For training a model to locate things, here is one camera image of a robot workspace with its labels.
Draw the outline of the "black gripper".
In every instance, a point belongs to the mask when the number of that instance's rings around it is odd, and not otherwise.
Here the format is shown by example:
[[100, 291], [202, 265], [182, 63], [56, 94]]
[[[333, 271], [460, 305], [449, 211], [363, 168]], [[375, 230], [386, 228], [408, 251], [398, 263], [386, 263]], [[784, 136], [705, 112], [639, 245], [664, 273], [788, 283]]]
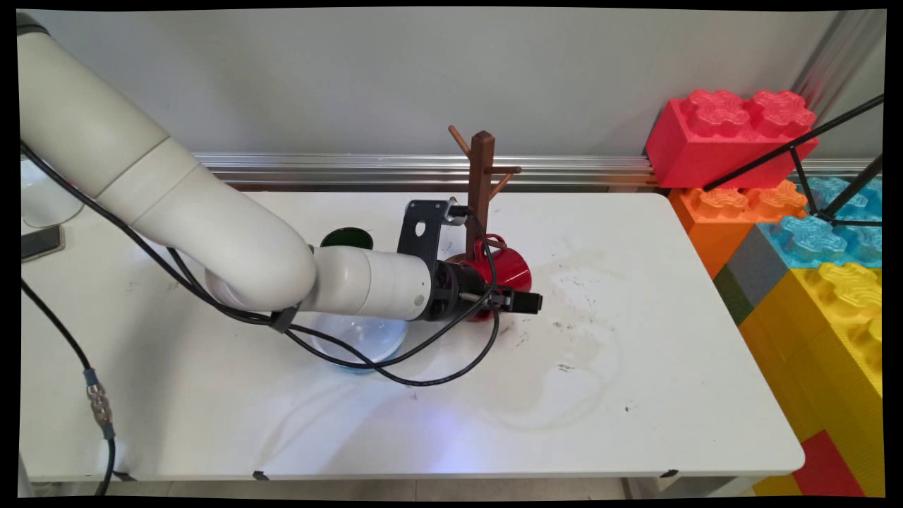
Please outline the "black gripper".
[[[435, 261], [427, 320], [439, 322], [464, 315], [469, 319], [487, 308], [480, 299], [490, 290], [490, 279], [476, 267], [455, 262]], [[542, 309], [541, 294], [497, 289], [490, 296], [491, 306], [501, 313], [537, 315]]]

